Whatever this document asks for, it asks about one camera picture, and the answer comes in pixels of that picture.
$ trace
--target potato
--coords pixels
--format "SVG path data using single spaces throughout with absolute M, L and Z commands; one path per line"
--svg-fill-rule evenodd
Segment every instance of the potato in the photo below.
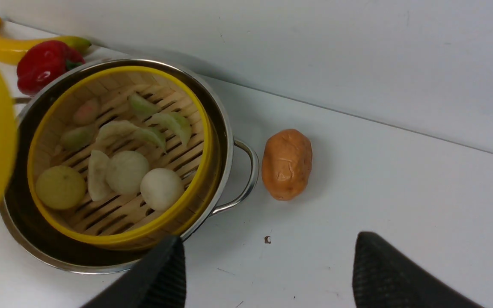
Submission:
M 271 196 L 288 201 L 302 193 L 312 160 L 311 142 L 296 129 L 286 129 L 269 138 L 262 160 L 262 181 Z

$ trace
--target pot handle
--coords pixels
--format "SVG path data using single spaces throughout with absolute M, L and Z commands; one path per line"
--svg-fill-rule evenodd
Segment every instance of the pot handle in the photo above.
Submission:
M 248 183 L 245 189 L 238 197 L 226 204 L 217 205 L 211 213 L 211 216 L 221 213 L 227 209 L 231 209 L 235 205 L 241 203 L 248 197 L 248 195 L 250 195 L 250 193 L 256 186 L 256 182 L 258 181 L 258 174 L 260 173 L 260 161 L 258 160 L 258 155 L 256 155 L 256 152 L 254 152 L 254 149 L 237 138 L 233 139 L 233 144 L 237 146 L 237 148 L 240 148 L 241 150 L 245 151 L 246 154 L 248 154 L 250 158 L 250 178 L 248 179 Z
M 26 106 L 31 100 L 32 98 L 29 96 L 19 96 L 14 98 L 14 104 Z M 26 111 L 22 112 L 22 110 L 20 110 L 20 112 L 16 116 L 18 121 L 22 121 L 22 118 L 26 115 Z

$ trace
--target white table surface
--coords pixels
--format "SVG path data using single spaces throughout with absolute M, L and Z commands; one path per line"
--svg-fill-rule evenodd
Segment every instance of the white table surface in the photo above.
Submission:
M 18 25 L 21 37 L 47 33 Z M 90 59 L 117 53 L 97 49 Z M 12 66 L 0 65 L 15 95 Z M 493 154 L 207 78 L 235 136 L 262 156 L 268 137 L 296 128 L 313 144 L 306 191 L 252 195 L 185 243 L 187 307 L 354 307 L 354 244 L 374 230 L 459 292 L 493 307 Z M 241 191 L 235 154 L 222 200 Z M 270 236 L 271 244 L 264 243 Z M 37 261 L 0 217 L 0 308 L 77 307 L 119 275 L 78 275 Z

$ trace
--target white backdrop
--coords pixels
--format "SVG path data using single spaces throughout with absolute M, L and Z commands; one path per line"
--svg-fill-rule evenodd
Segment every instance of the white backdrop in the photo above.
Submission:
M 0 14 L 493 152 L 493 1 L 0 0 Z

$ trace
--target pepper stem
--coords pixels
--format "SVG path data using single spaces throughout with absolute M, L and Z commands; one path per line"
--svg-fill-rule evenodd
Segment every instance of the pepper stem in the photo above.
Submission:
M 81 63 L 81 62 L 72 62 L 72 61 L 66 59 L 66 70 L 67 71 L 71 71 L 74 68 L 77 68 L 78 66 L 81 66 L 81 65 L 83 65 L 83 63 Z

